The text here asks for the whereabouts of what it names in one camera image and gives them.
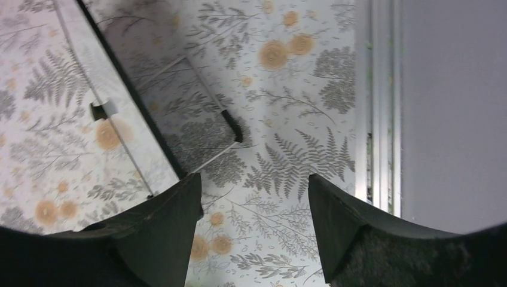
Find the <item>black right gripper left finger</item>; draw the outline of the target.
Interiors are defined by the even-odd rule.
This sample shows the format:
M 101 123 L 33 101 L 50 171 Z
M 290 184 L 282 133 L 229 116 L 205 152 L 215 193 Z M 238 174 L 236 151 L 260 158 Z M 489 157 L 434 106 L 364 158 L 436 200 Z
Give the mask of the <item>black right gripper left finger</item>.
M 201 176 L 81 231 L 1 228 L 2 286 L 184 286 Z

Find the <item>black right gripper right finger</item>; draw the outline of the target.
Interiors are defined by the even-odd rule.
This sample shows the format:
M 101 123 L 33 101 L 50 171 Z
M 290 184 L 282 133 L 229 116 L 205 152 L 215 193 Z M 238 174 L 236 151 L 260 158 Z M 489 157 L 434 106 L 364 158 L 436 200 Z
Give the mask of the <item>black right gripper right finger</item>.
M 331 286 L 505 286 L 506 225 L 454 234 L 384 212 L 320 175 L 308 197 Z

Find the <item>white whiteboard black frame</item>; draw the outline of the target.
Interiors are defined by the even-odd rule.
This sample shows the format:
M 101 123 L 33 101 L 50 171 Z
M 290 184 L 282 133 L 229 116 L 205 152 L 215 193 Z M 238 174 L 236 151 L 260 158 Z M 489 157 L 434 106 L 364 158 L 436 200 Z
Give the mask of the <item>white whiteboard black frame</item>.
M 178 54 L 187 92 L 147 110 L 86 1 L 1 2 L 1 226 L 78 231 L 161 194 L 242 141 L 224 97 Z

